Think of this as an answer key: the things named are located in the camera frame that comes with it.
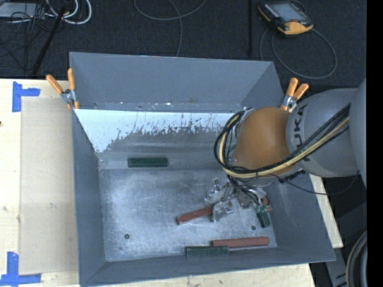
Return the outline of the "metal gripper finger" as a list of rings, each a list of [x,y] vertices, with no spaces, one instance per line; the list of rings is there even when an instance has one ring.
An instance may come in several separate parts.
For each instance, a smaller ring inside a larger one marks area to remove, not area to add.
[[[218,222],[226,215],[233,213],[233,204],[231,201],[220,201],[213,205],[211,221]]]
[[[227,200],[229,185],[218,178],[212,180],[212,185],[207,189],[205,203],[218,203]]]

